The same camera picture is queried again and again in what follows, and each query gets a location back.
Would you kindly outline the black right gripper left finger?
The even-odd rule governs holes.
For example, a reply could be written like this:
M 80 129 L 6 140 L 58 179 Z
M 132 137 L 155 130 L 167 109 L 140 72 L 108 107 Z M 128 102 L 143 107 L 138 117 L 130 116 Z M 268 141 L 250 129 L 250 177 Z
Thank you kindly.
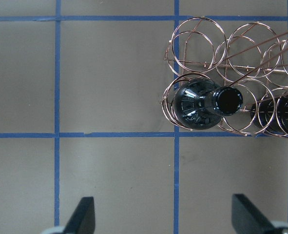
M 93 234 L 96 229 L 94 198 L 83 197 L 66 224 L 64 234 Z

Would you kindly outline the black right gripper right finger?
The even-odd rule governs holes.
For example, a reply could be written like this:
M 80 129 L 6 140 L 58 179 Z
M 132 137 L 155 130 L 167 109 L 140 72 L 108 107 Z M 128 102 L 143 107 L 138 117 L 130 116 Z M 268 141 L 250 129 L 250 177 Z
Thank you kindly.
M 282 229 L 274 227 L 244 194 L 232 195 L 231 223 L 237 234 L 282 233 Z

